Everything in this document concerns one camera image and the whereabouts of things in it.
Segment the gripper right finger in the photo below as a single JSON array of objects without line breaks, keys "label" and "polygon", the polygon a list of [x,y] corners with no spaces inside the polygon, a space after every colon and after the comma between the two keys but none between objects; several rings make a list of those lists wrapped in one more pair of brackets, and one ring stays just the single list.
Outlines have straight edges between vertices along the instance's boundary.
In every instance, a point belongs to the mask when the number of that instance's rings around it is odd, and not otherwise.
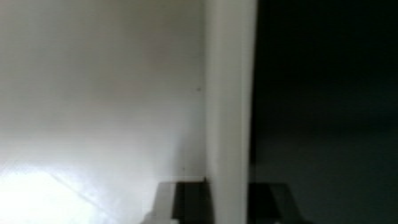
[{"label": "gripper right finger", "polygon": [[284,183],[248,184],[248,224],[312,224],[300,214],[293,193]]}]

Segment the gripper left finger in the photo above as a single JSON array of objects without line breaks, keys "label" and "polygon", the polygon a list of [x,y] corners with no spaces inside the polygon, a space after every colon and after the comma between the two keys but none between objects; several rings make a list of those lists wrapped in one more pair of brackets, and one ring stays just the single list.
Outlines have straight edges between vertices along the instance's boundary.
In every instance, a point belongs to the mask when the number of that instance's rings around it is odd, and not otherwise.
[{"label": "gripper left finger", "polygon": [[204,181],[158,184],[152,209],[140,224],[211,224],[211,192]]}]

